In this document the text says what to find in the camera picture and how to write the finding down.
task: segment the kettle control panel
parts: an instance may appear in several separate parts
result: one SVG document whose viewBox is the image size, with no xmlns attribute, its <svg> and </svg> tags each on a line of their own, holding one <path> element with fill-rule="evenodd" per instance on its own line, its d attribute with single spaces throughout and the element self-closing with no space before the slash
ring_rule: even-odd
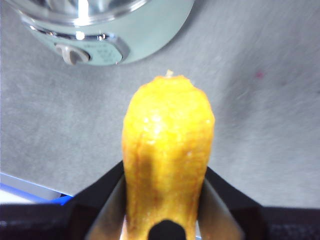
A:
<svg viewBox="0 0 320 240">
<path fill-rule="evenodd" d="M 32 34 L 50 49 L 58 53 L 69 65 L 116 65 L 129 54 L 128 46 L 115 34 L 85 35 L 53 32 L 33 25 L 27 25 Z"/>
</svg>

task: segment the blue strip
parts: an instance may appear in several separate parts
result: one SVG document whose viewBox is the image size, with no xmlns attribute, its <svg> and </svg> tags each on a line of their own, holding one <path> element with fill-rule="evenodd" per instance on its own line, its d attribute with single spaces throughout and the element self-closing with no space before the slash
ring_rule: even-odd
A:
<svg viewBox="0 0 320 240">
<path fill-rule="evenodd" d="M 12 186 L 8 186 L 6 184 L 0 183 L 0 188 L 8 193 L 17 195 L 21 198 L 36 202 L 36 203 L 49 203 L 50 201 L 48 201 L 47 199 L 44 199 L 42 197 L 33 195 L 31 193 L 19 190 L 17 188 L 14 188 Z"/>
<path fill-rule="evenodd" d="M 50 202 L 52 204 L 60 204 L 61 206 L 65 205 L 66 202 L 68 202 L 69 200 L 71 200 L 73 197 L 72 196 L 62 196 L 62 197 L 58 197 L 56 199 L 51 200 Z"/>
<path fill-rule="evenodd" d="M 53 200 L 47 200 L 44 199 L 42 197 L 33 195 L 31 193 L 19 190 L 17 188 L 14 188 L 12 186 L 0 183 L 0 189 L 2 189 L 3 191 L 6 191 L 8 193 L 11 193 L 13 195 L 19 196 L 21 198 L 30 200 L 32 202 L 36 202 L 36 203 L 40 203 L 40 204 L 60 204 L 60 205 L 64 205 L 66 204 L 66 202 L 68 202 L 69 200 L 71 200 L 73 197 L 66 195 L 66 196 L 62 196 L 62 197 L 58 197 L 56 199 Z"/>
</svg>

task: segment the gray carpet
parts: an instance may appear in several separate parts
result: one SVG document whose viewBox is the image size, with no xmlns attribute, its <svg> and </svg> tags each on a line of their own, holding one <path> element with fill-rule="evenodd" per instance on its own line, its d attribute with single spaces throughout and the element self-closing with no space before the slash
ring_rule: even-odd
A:
<svg viewBox="0 0 320 240">
<path fill-rule="evenodd" d="M 163 49 L 105 67 L 64 64 L 1 11 L 2 172 L 81 191 L 122 159 L 134 92 L 172 69 L 212 104 L 211 168 L 263 205 L 320 207 L 319 0 L 196 0 Z"/>
</svg>

